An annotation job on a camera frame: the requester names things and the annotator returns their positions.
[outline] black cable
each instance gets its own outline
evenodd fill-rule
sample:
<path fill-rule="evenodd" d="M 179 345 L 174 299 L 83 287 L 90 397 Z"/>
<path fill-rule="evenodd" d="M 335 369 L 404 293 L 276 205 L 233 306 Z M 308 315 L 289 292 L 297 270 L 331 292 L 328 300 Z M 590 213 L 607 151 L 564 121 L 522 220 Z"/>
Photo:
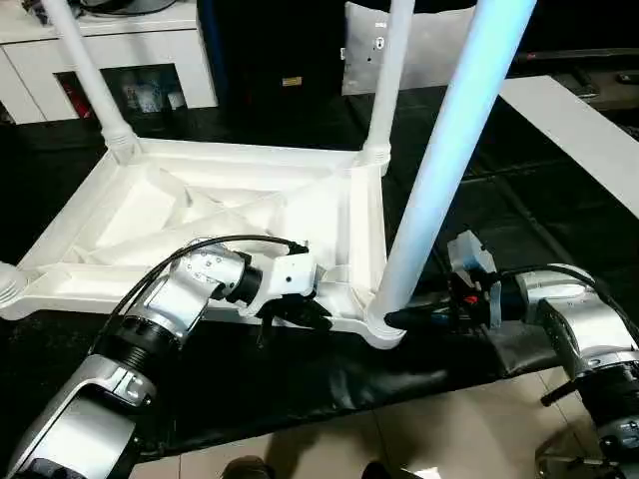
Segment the black cable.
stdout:
<path fill-rule="evenodd" d="M 519 274 L 524 274 L 526 272 L 534 272 L 534 271 L 554 271 L 560 272 L 562 274 L 566 274 L 568 276 L 572 276 L 575 279 L 578 279 L 580 282 L 590 286 L 601 298 L 603 302 L 612 307 L 617 314 L 621 317 L 621 319 L 626 324 L 626 327 L 634 331 L 635 338 L 639 337 L 639 326 L 637 326 L 634 322 L 630 320 L 626 311 L 624 311 L 623 307 L 610 295 L 610 293 L 601 285 L 600 282 L 595 281 L 593 278 L 582 274 L 579 271 L 575 271 L 574 269 L 566 266 L 560 266 L 557 264 L 544 264 L 544 265 L 532 265 L 532 266 L 524 266 L 518 267 L 515 269 L 506 269 L 501 272 L 495 274 L 495 280 L 493 282 L 499 281 L 501 279 L 517 276 Z"/>
<path fill-rule="evenodd" d="M 135 302 L 135 300 L 138 298 L 138 296 L 144 290 L 145 286 L 147 286 L 148 284 L 150 284 L 154 280 L 156 280 L 158 278 L 158 276 L 160 275 L 160 273 L 162 271 L 164 271 L 164 269 L 169 264 L 171 264 L 176 259 L 179 259 L 179 258 L 181 258 L 181 257 L 183 257 L 183 256 L 185 256 L 185 255 L 187 255 L 187 254 L 189 254 L 189 253 L 191 253 L 193 251 L 196 251 L 196 250 L 198 250 L 198 249 L 200 249 L 202 247 L 211 246 L 213 244 L 219 244 L 221 242 L 232 242 L 232 241 L 273 242 L 273 243 L 276 243 L 276 244 L 283 244 L 284 246 L 288 246 L 289 247 L 289 253 L 309 252 L 309 249 L 306 246 L 302 246 L 302 245 L 296 243 L 295 241 L 291 241 L 289 239 L 277 238 L 277 237 L 267 237 L 265 235 L 229 235 L 229 236 L 225 236 L 225 237 L 217 237 L 217 238 L 205 239 L 205 240 L 197 242 L 195 244 L 189 244 L 187 246 L 181 247 L 180 249 L 177 249 L 176 251 L 174 251 L 166 259 L 163 259 L 162 261 L 160 261 L 149 272 L 147 272 L 144 276 L 142 276 L 142 279 L 140 279 L 129 290 L 129 292 L 127 292 L 122 297 L 122 299 L 120 299 L 120 302 L 118 302 L 118 304 L 116 304 L 116 307 L 113 308 L 113 310 L 111 311 L 111 314 L 109 314 L 109 317 L 107 318 L 107 321 L 105 322 L 104 326 L 102 326 L 102 329 L 100 329 L 100 332 L 98 333 L 98 335 L 96 337 L 96 341 L 94 342 L 94 344 L 91 346 L 91 349 L 89 350 L 89 354 L 91 354 L 93 352 L 93 350 L 95 349 L 96 345 L 98 344 L 98 342 L 100 341 L 100 339 L 102 338 L 104 333 L 109 329 L 110 324 L 118 316 L 120 311 L 122 309 L 124 309 L 124 307 L 130 301 Z"/>
<path fill-rule="evenodd" d="M 92 15 L 106 15 L 113 17 L 140 17 L 142 15 L 149 15 L 152 13 L 162 12 L 169 7 L 175 5 L 178 0 L 173 0 L 167 5 L 163 5 L 160 8 L 145 10 L 144 12 L 118 12 L 123 8 L 126 8 L 129 4 L 133 3 L 133 0 L 110 0 L 102 5 L 85 5 L 82 2 L 78 3 L 78 6 L 85 12 L 91 13 Z"/>

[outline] black mat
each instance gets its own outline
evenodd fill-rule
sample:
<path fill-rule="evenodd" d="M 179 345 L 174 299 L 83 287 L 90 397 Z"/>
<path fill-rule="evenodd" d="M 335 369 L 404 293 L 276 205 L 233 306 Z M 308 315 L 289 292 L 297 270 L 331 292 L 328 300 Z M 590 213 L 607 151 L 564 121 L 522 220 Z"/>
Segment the black mat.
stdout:
<path fill-rule="evenodd" d="M 400 95 L 393 158 L 383 179 L 391 244 L 436 119 L 442 89 Z M 370 97 L 275 120 L 232 121 L 217 110 L 191 112 L 169 130 L 141 134 L 200 141 L 356 150 L 365 137 Z M 0 259 L 15 262 L 99 160 L 95 128 L 79 122 L 17 129 L 22 142 L 4 163 L 0 201 L 29 196 L 26 214 L 9 213 Z M 631 317 L 639 272 L 639 222 L 557 147 L 504 102 L 495 106 L 455 197 L 418 291 L 441 278 L 445 244 L 471 228 L 498 266 L 573 262 L 608 281 Z M 40 311 L 0 322 L 0 463 L 16 438 L 84 357 L 103 316 Z M 500 331 L 409 336 L 377 351 L 357 336 L 276 328 L 265 350 L 251 326 L 199 325 L 155 416 L 146 458 L 220 444 L 295 424 L 466 387 L 554 365 L 535 327 L 509 322 Z"/>

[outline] tile floor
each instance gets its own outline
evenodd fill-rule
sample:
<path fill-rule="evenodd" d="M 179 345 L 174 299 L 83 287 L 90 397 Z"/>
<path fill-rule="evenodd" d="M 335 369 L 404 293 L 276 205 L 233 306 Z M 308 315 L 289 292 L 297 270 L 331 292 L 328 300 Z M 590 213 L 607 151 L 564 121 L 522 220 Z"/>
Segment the tile floor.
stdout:
<path fill-rule="evenodd" d="M 561 435 L 560 452 L 598 452 L 577 394 L 539 403 L 564 380 L 549 369 L 142 464 L 132 477 L 217 479 L 232 459 L 258 455 L 278 479 L 358 479 L 371 460 L 436 468 L 427 477 L 437 479 L 533 478 L 535 450 L 550 437 Z"/>

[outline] person's foot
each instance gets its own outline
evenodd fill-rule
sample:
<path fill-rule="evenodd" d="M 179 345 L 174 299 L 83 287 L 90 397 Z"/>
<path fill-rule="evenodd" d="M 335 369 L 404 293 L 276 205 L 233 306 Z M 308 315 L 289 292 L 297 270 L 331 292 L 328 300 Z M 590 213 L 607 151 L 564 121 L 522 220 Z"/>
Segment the person's foot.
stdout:
<path fill-rule="evenodd" d="M 275 479 L 275 473 L 262 458 L 244 456 L 227 464 L 221 479 Z"/>
<path fill-rule="evenodd" d="M 390 479 L 390 474 L 383 464 L 378 461 L 372 461 L 363 470 L 361 479 Z"/>

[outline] red component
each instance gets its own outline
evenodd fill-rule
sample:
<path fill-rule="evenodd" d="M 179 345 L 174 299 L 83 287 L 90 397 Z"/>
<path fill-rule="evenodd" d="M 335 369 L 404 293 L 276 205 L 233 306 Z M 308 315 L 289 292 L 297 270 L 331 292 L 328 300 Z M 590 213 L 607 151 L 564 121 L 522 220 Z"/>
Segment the red component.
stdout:
<path fill-rule="evenodd" d="M 92 112 L 91 107 L 87 104 L 87 102 L 82 98 L 82 95 L 74 90 L 74 88 L 67 82 L 61 82 L 62 89 L 64 93 L 69 97 L 69 101 L 73 106 L 73 109 L 78 114 L 79 118 L 91 118 Z"/>

